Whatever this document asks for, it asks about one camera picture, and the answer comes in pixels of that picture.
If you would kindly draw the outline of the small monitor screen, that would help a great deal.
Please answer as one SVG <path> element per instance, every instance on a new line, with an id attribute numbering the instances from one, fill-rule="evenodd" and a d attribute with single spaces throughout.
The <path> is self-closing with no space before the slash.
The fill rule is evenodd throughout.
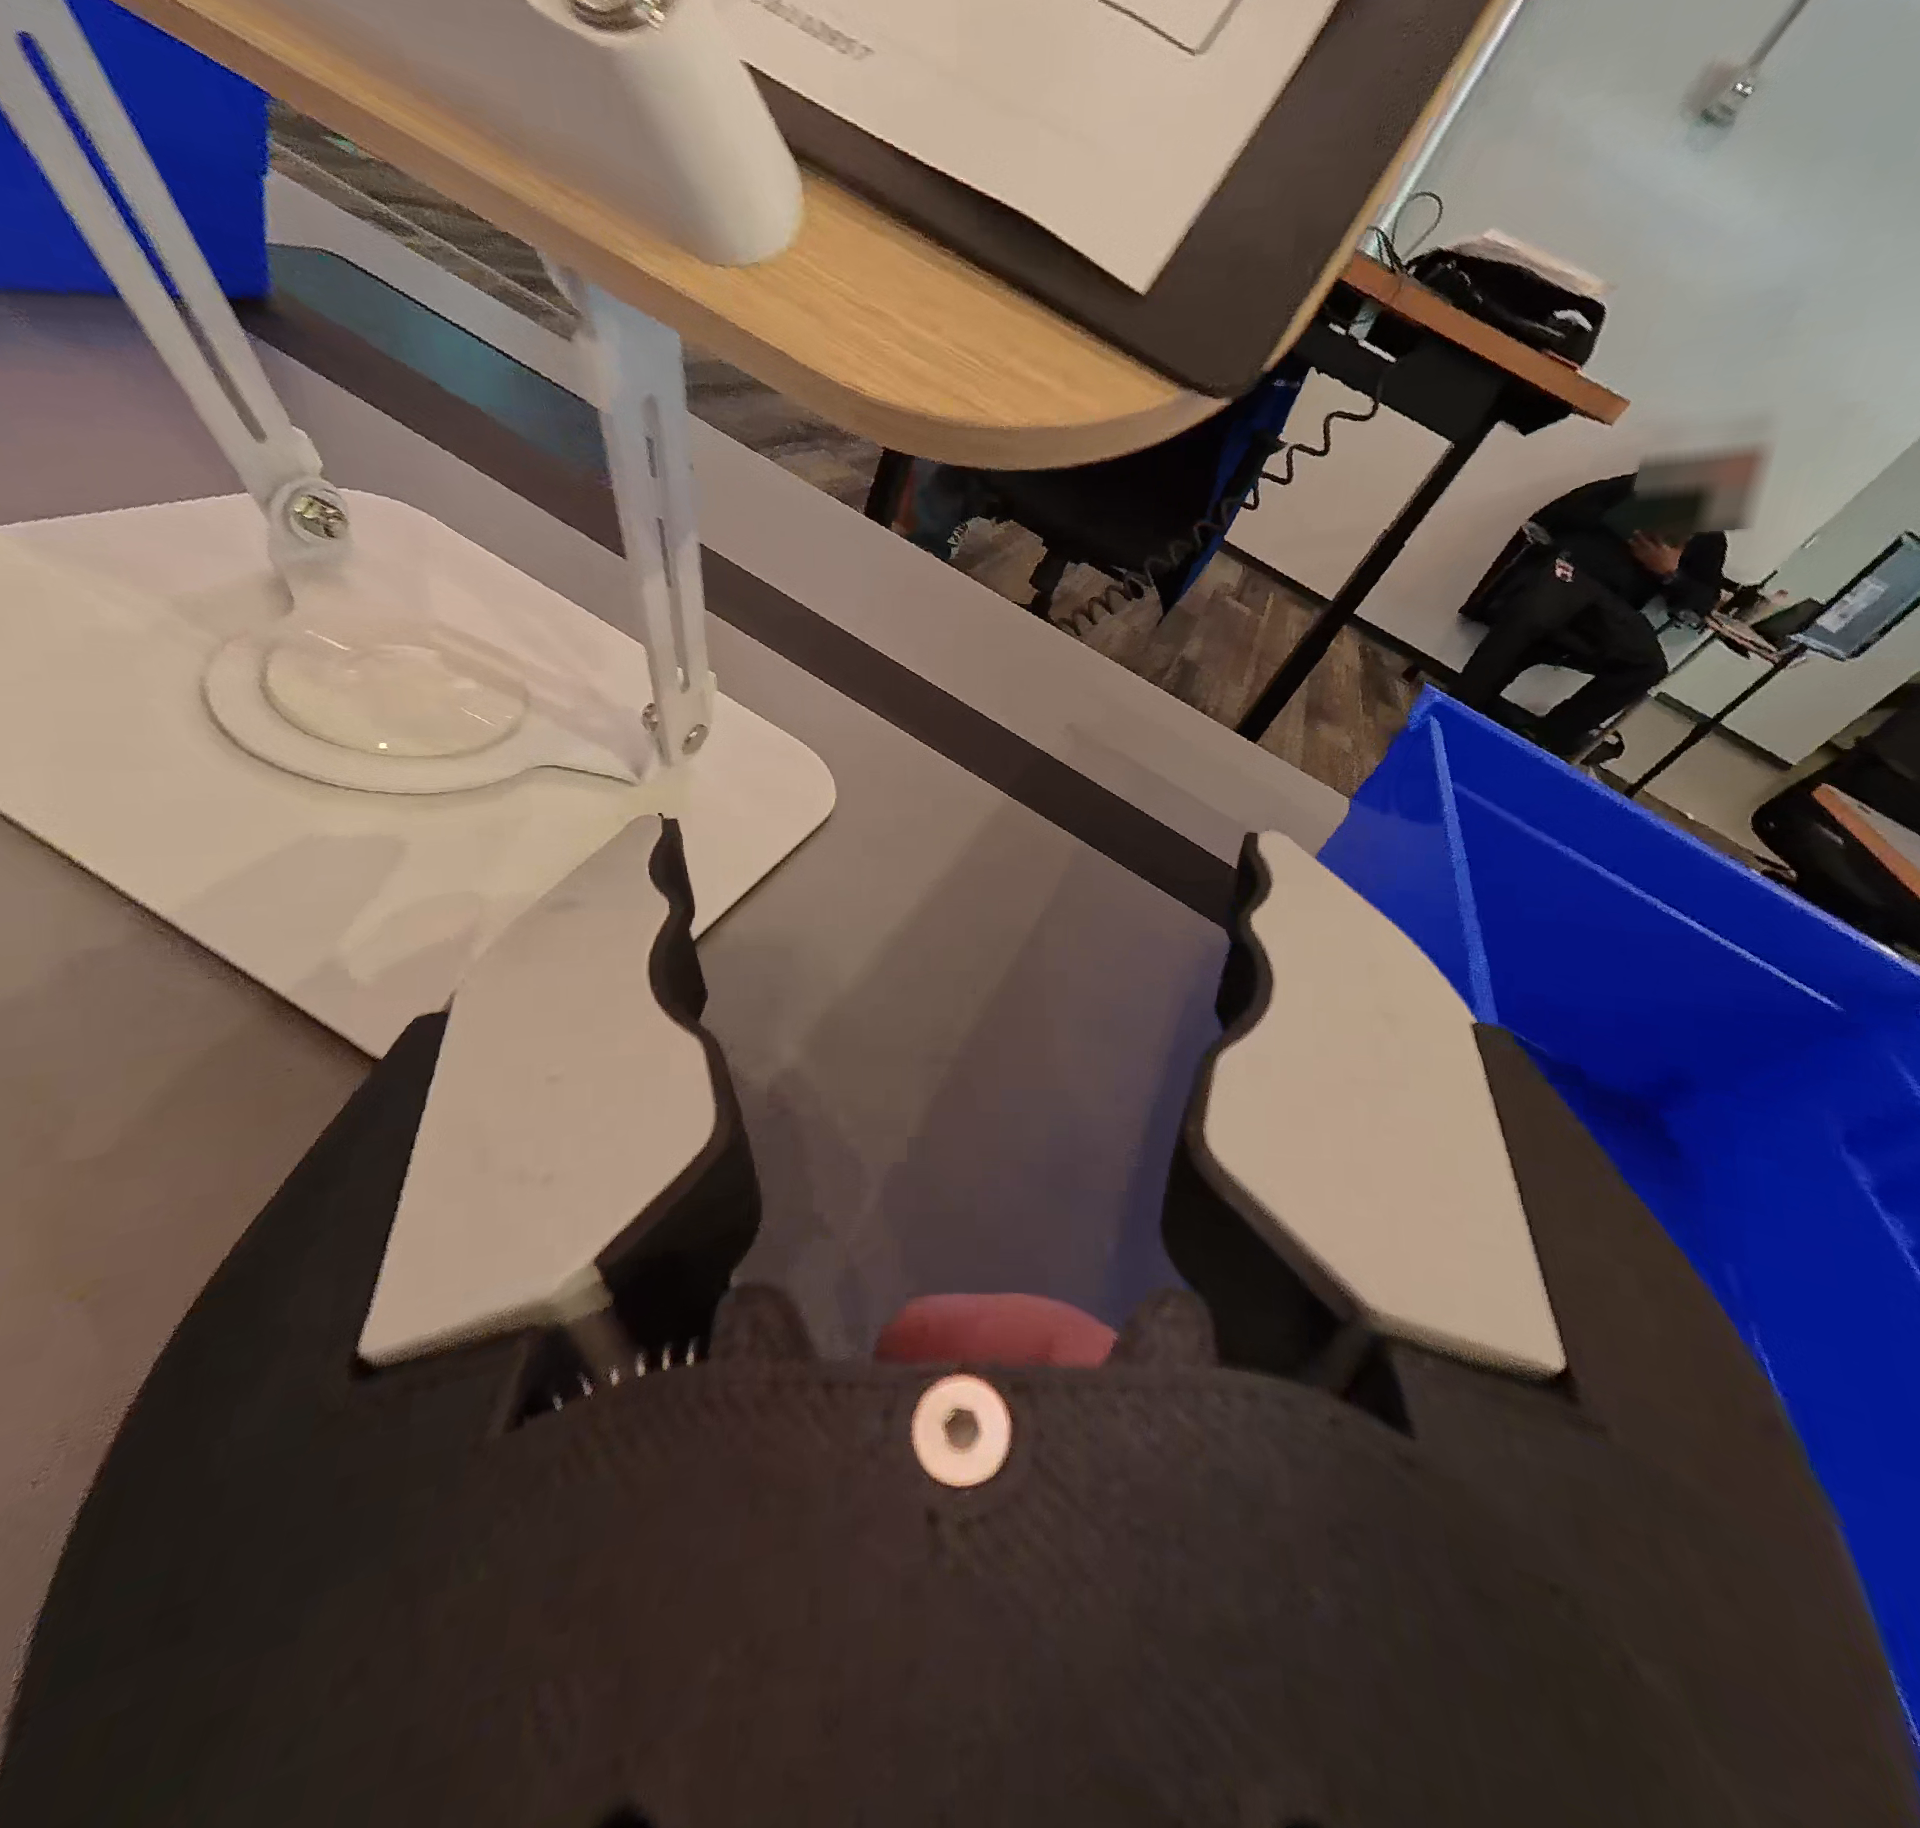
<path id="1" fill-rule="evenodd" d="M 1833 663 L 1858 662 L 1917 613 L 1917 555 L 1917 534 L 1900 534 L 1787 647 Z"/>

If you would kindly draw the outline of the blue storage crate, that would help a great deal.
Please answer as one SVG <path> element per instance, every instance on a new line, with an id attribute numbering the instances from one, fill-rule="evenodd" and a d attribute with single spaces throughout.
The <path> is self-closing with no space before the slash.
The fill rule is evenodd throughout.
<path id="1" fill-rule="evenodd" d="M 1187 555 L 1161 589 L 1163 613 L 1192 589 L 1236 517 L 1259 492 L 1266 459 L 1285 439 L 1285 426 L 1304 387 L 1308 366 L 1278 363 L 1261 382 L 1223 412 L 1223 433 L 1206 478 L 1206 497 L 1187 537 Z"/>

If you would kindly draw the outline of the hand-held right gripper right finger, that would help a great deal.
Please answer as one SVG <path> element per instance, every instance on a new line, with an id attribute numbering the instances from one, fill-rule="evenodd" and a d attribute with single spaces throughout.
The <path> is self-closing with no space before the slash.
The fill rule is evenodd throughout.
<path id="1" fill-rule="evenodd" d="M 1282 833 L 1239 847 L 1161 1238 L 1229 1367 L 1350 1380 L 1400 1343 L 1567 1370 L 1472 1008 Z"/>

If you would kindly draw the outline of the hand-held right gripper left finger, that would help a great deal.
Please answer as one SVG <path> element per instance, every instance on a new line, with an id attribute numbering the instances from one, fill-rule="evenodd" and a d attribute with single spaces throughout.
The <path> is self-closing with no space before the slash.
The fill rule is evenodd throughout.
<path id="1" fill-rule="evenodd" d="M 360 1337 L 394 1367 L 522 1331 L 686 1366 L 758 1234 L 758 1176 L 676 818 L 641 817 L 457 987 Z"/>

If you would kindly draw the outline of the white metal stand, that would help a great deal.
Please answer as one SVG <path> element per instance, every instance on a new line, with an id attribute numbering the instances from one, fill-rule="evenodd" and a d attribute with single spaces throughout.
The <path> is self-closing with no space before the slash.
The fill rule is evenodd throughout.
<path id="1" fill-rule="evenodd" d="M 3 117 L 242 489 L 3 530 L 5 818 L 367 1056 L 615 843 L 704 935 L 824 829 L 712 679 L 681 333 L 564 278 L 612 627 L 324 472 L 68 0 L 3 0 Z"/>

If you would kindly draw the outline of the grey wall conduit box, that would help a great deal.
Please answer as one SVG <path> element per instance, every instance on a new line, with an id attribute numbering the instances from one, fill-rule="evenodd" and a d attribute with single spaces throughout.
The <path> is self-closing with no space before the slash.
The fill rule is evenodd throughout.
<path id="1" fill-rule="evenodd" d="M 1782 41 L 1787 41 L 1810 6 L 1814 0 L 1787 0 L 1738 63 L 1716 63 L 1708 70 L 1693 90 L 1693 117 L 1720 133 L 1736 127 Z"/>

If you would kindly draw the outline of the light wooden board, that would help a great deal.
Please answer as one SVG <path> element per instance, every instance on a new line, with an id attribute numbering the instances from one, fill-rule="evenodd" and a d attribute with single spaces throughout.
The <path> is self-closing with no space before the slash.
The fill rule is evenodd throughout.
<path id="1" fill-rule="evenodd" d="M 561 150 L 512 143 L 506 124 L 449 104 L 426 70 L 351 41 L 342 15 L 303 0 L 114 4 L 883 449 L 1016 472 L 1084 465 L 1174 438 L 1223 405 L 1126 359 L 805 165 L 789 246 L 762 264 L 706 264 L 602 177 L 571 183 Z M 1378 208 L 1511 4 L 1482 21 Z"/>

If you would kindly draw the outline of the blue plastic bin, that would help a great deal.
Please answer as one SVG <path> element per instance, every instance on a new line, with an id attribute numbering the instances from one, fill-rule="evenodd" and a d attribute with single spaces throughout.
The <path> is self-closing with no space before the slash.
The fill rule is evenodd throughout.
<path id="1" fill-rule="evenodd" d="M 1548 1074 L 1785 1403 L 1917 1754 L 1917 966 L 1426 695 L 1317 851 Z"/>
<path id="2" fill-rule="evenodd" d="M 65 6 L 227 298 L 263 298 L 270 98 L 112 0 L 65 0 Z M 7 124 L 3 127 L 3 291 L 112 294 L 108 275 Z"/>

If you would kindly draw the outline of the black bag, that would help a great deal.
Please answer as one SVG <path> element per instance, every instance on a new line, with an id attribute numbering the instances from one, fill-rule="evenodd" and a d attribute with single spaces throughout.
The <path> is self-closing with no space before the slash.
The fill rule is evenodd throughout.
<path id="1" fill-rule="evenodd" d="M 1603 331 L 1600 298 L 1503 255 L 1429 251 L 1410 259 L 1409 275 L 1472 320 L 1571 369 L 1587 369 Z"/>

